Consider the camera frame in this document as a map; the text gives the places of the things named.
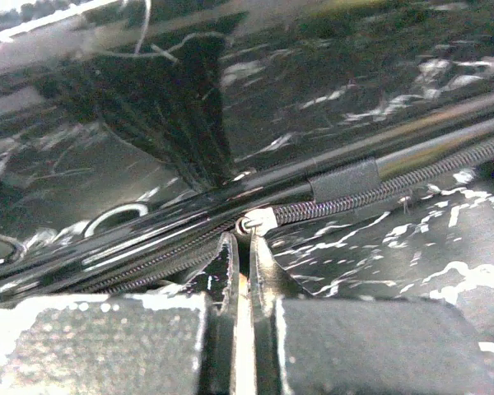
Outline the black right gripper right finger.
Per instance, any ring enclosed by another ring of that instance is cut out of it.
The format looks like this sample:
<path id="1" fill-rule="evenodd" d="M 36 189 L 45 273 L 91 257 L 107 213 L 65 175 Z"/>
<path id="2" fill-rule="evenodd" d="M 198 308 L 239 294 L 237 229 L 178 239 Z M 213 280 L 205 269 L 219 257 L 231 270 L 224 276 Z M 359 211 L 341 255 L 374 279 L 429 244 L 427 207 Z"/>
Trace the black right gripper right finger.
<path id="1" fill-rule="evenodd" d="M 494 394 L 494 352 L 460 309 L 428 298 L 316 299 L 249 246 L 260 394 Z"/>

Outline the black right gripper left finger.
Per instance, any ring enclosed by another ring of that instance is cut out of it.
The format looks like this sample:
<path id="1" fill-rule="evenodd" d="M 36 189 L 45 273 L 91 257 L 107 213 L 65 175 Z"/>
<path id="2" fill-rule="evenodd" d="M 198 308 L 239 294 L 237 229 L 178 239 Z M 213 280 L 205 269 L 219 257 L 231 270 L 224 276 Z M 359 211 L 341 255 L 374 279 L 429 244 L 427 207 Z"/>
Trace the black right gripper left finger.
<path id="1" fill-rule="evenodd" d="M 228 394 L 235 236 L 159 290 L 44 295 L 0 307 L 0 394 Z"/>

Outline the metal zipper pull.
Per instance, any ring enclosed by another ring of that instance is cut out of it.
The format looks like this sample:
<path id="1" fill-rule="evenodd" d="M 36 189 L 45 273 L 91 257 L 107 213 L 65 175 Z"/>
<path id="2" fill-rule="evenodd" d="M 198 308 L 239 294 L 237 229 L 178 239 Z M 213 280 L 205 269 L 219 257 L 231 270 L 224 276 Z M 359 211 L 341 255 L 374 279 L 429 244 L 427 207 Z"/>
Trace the metal zipper pull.
<path id="1" fill-rule="evenodd" d="M 271 207 L 248 211 L 235 223 L 235 231 L 239 235 L 254 234 L 263 237 L 277 227 L 277 218 Z"/>

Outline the black white space suitcase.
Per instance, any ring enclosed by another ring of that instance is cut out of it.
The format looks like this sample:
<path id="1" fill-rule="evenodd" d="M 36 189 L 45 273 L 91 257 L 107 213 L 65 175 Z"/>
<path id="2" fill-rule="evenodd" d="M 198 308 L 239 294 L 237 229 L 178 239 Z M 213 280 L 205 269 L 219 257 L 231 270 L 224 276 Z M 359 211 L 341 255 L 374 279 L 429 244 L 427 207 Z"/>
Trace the black white space suitcase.
<path id="1" fill-rule="evenodd" d="M 494 1 L 0 1 L 0 304 L 494 158 Z"/>

